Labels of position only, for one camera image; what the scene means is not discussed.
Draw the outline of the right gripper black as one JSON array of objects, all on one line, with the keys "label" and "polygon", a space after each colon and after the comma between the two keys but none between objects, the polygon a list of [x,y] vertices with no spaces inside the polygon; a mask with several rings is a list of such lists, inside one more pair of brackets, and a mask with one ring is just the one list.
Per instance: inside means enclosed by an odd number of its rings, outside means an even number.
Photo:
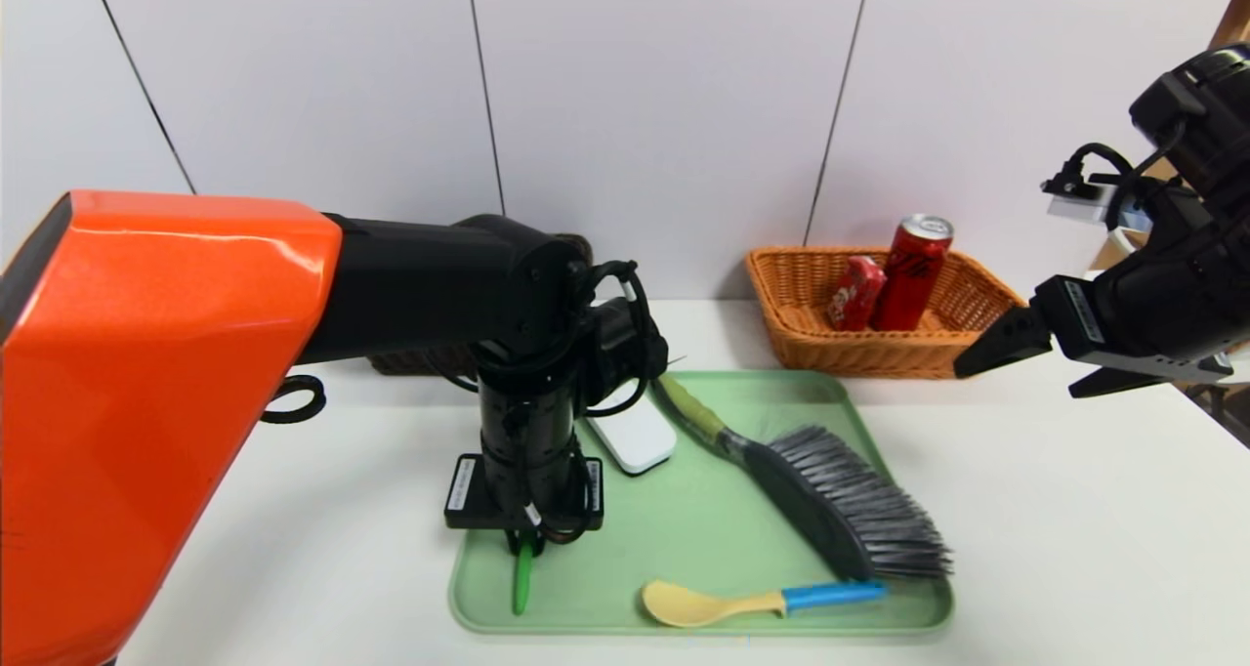
[{"label": "right gripper black", "polygon": [[956,355],[958,380],[1052,351],[1095,366],[1068,386],[1102,397],[1172,381],[1231,376],[1228,349],[1248,341],[1248,186],[1219,194],[1210,221],[1156,217],[1146,247],[1094,280],[1050,277],[1032,307],[1012,307]]}]

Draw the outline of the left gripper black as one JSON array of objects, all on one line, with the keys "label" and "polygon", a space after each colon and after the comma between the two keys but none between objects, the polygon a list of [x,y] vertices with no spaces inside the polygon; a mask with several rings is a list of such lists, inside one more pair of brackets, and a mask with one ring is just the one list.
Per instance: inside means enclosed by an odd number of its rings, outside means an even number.
[{"label": "left gripper black", "polygon": [[480,384],[480,452],[461,454],[442,519],[450,529],[505,531],[512,556],[530,532],[542,555],[548,531],[598,531],[604,522],[602,461],[585,456],[570,381],[536,390]]}]

